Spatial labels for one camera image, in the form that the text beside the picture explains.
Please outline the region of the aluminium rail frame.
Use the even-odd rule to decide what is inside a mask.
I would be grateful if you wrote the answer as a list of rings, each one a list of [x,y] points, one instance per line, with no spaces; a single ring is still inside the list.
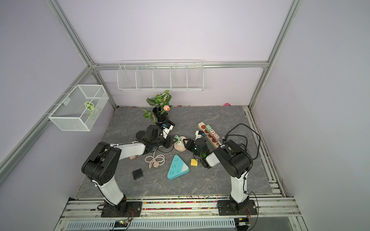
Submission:
[[[103,200],[68,201],[56,224],[57,231],[305,231],[307,226],[292,197],[251,195],[246,214],[227,211],[228,195],[130,197],[129,211],[103,217]]]

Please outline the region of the black plant pot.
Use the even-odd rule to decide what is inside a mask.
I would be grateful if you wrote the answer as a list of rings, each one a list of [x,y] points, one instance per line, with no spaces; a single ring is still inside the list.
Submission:
[[[171,120],[169,120],[168,113],[161,107],[154,107],[152,113],[155,116],[154,123],[159,127],[169,128],[175,126]]]

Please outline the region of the round pink power socket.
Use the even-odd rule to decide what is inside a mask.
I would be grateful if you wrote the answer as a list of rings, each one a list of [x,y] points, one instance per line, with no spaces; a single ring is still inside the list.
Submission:
[[[184,145],[184,139],[186,139],[186,137],[185,137],[185,136],[180,136],[180,138],[181,138],[181,140],[180,140],[180,141],[178,141],[178,142],[176,142],[176,143],[174,144],[174,148],[175,148],[177,151],[179,151],[179,152],[183,152],[183,151],[185,151],[185,150],[186,150],[185,145]]]

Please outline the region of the green leaf in small basket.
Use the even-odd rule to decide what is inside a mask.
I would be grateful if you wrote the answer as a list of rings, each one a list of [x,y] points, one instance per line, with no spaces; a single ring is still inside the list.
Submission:
[[[95,109],[95,105],[89,101],[85,102],[84,106],[88,111],[93,111]]]

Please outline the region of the black cylinder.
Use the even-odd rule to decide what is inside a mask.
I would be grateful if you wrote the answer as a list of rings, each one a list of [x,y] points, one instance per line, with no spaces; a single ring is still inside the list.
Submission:
[[[137,140],[142,140],[145,137],[146,132],[145,131],[138,131],[135,135]]]

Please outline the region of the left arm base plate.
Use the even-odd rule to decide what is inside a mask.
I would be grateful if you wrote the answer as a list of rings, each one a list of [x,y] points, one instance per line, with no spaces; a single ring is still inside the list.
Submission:
[[[104,203],[97,207],[101,211],[102,218],[118,218],[118,217],[139,217],[142,211],[143,203],[140,201],[126,201],[117,206],[109,203]]]

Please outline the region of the cream power strip red outlets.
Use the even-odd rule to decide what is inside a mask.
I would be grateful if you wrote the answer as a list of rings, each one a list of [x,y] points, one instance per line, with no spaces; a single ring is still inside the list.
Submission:
[[[215,130],[210,126],[206,125],[204,122],[200,122],[198,124],[198,128],[204,132],[206,140],[213,146],[213,148],[217,148],[221,146],[220,137],[215,132]]]

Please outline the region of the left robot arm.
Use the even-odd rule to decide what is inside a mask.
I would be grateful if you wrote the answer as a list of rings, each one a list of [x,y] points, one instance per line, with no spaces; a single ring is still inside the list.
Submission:
[[[174,138],[169,133],[173,129],[164,126],[150,125],[145,131],[136,133],[136,140],[132,142],[109,144],[100,142],[82,165],[82,173],[98,187],[104,196],[104,207],[102,217],[135,216],[134,207],[137,206],[138,213],[141,203],[133,206],[127,204],[127,197],[119,188],[115,180],[115,172],[120,160],[132,156],[141,156],[157,151],[159,147],[169,148]]]

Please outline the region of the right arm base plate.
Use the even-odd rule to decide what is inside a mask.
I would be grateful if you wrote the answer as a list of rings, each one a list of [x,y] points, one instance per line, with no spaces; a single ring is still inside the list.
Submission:
[[[255,201],[246,199],[242,203],[236,203],[233,200],[219,200],[217,201],[217,209],[220,216],[232,215],[257,215],[257,205]]]

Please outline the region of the yellow charger plug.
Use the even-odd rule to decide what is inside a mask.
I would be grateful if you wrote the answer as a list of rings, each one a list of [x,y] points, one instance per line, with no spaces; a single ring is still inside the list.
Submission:
[[[198,160],[196,160],[196,159],[192,158],[192,159],[191,159],[191,163],[190,163],[190,165],[191,165],[192,167],[197,167],[197,166],[198,166]]]

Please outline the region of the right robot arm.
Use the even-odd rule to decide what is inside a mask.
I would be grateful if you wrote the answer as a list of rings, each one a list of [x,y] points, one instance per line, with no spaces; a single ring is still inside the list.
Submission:
[[[238,212],[246,210],[250,200],[247,178],[253,166],[251,155],[233,140],[224,142],[212,152],[203,138],[184,139],[183,142],[203,167],[223,166],[231,178],[230,207]]]

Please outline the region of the artificial green leaf plant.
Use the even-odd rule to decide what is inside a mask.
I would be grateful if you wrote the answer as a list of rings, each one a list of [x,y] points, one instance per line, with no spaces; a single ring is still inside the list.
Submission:
[[[157,94],[155,97],[147,98],[146,102],[153,108],[161,107],[168,112],[172,108],[170,104],[171,99],[172,96],[170,95],[170,90],[165,90],[163,93]],[[143,109],[143,111],[143,117],[154,123],[155,116],[153,115],[152,110]]]

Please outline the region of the black charger plug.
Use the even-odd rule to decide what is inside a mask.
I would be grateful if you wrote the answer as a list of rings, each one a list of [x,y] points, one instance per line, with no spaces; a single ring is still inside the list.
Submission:
[[[134,179],[134,180],[137,180],[137,179],[139,179],[139,178],[143,177],[143,171],[142,171],[142,169],[141,169],[141,168],[136,169],[136,170],[134,170],[134,171],[132,172],[132,175],[133,175],[133,179]]]

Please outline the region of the green charger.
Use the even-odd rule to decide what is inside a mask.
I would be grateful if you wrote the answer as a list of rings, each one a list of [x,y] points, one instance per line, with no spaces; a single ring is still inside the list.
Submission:
[[[181,138],[178,135],[175,135],[174,138],[176,139],[177,142],[181,140]]]
[[[206,132],[210,132],[211,129],[212,127],[210,125],[206,125],[206,128],[205,128]]]

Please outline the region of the teal triangular power socket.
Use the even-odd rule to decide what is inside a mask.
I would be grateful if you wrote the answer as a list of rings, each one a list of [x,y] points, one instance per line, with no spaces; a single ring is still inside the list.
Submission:
[[[167,178],[169,180],[174,180],[189,172],[190,172],[189,166],[180,158],[180,156],[175,155],[173,157],[170,169],[168,171]]]

